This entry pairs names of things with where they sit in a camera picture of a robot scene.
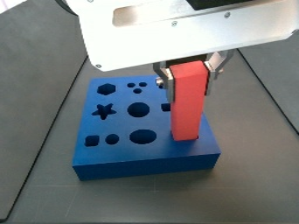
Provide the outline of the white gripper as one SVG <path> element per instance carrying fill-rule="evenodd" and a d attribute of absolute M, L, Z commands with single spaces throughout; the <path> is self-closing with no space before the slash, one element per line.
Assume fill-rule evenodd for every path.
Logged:
<path fill-rule="evenodd" d="M 91 66 L 105 72 L 153 63 L 168 102 L 174 94 L 165 60 L 208 53 L 209 95 L 230 49 L 286 39 L 299 30 L 299 0 L 250 0 L 202 10 L 186 0 L 65 1 L 78 15 Z"/>

